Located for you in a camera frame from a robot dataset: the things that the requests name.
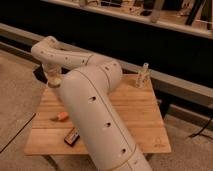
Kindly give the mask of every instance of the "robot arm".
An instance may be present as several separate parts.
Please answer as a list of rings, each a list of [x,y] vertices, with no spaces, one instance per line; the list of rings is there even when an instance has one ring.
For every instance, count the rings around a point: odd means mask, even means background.
[[[60,83],[60,97],[99,170],[152,170],[107,97],[122,78],[116,60],[60,50],[53,37],[34,45],[31,52],[45,65],[72,70]]]

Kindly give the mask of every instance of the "tabletop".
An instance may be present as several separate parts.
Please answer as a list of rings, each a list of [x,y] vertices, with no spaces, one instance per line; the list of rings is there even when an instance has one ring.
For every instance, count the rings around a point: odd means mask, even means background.
[[[169,153],[171,147],[163,119],[148,79],[142,88],[135,87],[137,74],[124,74],[109,99],[143,153]],[[64,143],[73,128],[70,119],[55,122],[51,118],[66,111],[60,98],[47,87],[43,93],[24,149],[26,155],[88,154],[83,141],[74,147]]]

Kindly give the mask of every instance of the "black wall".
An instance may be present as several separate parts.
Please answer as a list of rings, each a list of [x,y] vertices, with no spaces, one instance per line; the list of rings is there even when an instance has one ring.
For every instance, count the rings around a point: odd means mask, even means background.
[[[213,40],[39,0],[3,0],[0,21],[213,87]]]

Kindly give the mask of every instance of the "table leg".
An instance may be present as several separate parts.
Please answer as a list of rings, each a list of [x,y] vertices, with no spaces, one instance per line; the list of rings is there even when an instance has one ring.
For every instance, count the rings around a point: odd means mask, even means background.
[[[58,164],[50,155],[42,155],[42,157],[56,170],[61,171]]]

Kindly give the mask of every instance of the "floor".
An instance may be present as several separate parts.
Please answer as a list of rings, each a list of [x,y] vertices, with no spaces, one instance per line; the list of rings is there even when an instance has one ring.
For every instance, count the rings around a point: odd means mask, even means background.
[[[52,171],[41,156],[25,156],[23,149],[31,119],[44,84],[33,76],[36,64],[0,51],[0,170]],[[149,162],[155,171],[212,171],[213,141],[188,138],[200,127],[166,115],[165,125],[172,146],[170,154],[155,154]],[[209,130],[205,134],[213,136]],[[62,171],[96,170],[89,156],[53,156]]]

